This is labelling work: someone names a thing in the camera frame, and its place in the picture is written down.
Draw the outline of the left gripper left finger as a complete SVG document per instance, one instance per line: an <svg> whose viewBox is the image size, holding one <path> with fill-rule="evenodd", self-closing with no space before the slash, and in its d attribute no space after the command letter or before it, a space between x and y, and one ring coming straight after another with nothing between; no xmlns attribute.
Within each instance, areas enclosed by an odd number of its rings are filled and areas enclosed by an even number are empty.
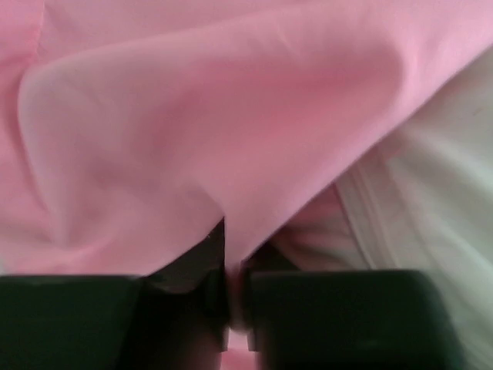
<svg viewBox="0 0 493 370"><path fill-rule="evenodd" d="M4 275L3 369L218 369L224 226L146 276Z"/></svg>

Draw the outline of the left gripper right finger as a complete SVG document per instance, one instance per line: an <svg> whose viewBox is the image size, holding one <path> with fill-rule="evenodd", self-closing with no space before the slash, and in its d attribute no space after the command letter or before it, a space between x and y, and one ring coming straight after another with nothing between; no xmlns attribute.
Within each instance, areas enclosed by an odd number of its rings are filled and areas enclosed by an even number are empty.
<svg viewBox="0 0 493 370"><path fill-rule="evenodd" d="M243 265L260 369L463 369L441 295L420 271L302 271L271 246Z"/></svg>

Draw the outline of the white pillow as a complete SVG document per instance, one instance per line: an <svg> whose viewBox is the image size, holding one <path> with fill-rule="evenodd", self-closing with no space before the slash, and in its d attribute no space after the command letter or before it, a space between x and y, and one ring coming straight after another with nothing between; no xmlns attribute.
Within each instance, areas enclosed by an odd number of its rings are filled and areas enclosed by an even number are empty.
<svg viewBox="0 0 493 370"><path fill-rule="evenodd" d="M492 54L317 195L273 239L307 270L413 268L444 296L469 369L492 367Z"/></svg>

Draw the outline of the pink pillowcase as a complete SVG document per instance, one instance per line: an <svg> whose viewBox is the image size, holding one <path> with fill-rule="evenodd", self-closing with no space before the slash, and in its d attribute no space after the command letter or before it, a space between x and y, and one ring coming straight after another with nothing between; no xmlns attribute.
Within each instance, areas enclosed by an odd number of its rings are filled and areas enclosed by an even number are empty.
<svg viewBox="0 0 493 370"><path fill-rule="evenodd" d="M223 224L218 369L260 369L245 262L327 271L273 239L486 52L490 1L3 1L1 278L146 276ZM342 271L379 270L420 271Z"/></svg>

